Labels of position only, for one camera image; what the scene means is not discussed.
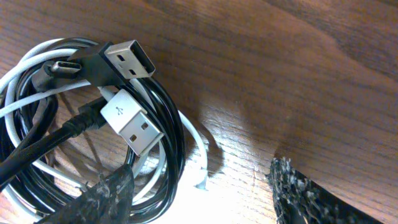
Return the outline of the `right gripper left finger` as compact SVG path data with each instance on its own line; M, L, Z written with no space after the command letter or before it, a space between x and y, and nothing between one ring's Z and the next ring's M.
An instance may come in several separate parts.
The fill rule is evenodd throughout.
M134 175L123 165L59 211L41 219L43 224L127 223L134 192Z

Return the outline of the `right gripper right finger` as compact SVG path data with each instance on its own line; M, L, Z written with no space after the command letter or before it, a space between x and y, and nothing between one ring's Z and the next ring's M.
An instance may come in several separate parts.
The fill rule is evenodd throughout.
M290 159L273 158L266 175L272 189L277 223L379 223L370 215L334 196L294 169Z

